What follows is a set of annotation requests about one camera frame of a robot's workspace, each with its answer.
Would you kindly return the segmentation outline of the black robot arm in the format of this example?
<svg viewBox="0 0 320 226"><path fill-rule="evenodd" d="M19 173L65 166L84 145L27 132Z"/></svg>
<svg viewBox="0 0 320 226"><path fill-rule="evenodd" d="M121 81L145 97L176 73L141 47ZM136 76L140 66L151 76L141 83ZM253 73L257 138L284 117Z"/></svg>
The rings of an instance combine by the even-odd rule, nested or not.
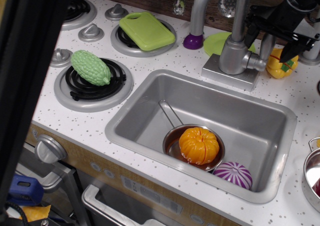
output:
<svg viewBox="0 0 320 226"><path fill-rule="evenodd" d="M246 46L250 46L261 31L287 42L280 55L280 62L286 62L304 51L312 49L320 34L305 20L313 23L319 18L310 17L320 0L283 0L276 6L252 5L245 19Z"/></svg>

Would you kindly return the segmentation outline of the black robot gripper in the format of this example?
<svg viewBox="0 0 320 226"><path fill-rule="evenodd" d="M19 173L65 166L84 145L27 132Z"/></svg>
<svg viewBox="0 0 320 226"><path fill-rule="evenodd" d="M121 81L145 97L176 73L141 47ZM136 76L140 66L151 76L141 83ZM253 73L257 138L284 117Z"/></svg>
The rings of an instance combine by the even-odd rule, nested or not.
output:
<svg viewBox="0 0 320 226"><path fill-rule="evenodd" d="M320 34L305 20L305 14L285 3L277 6L252 5L245 19L247 33L244 43L250 48L261 31L286 42L280 62L287 62L304 51L309 51Z"/></svg>

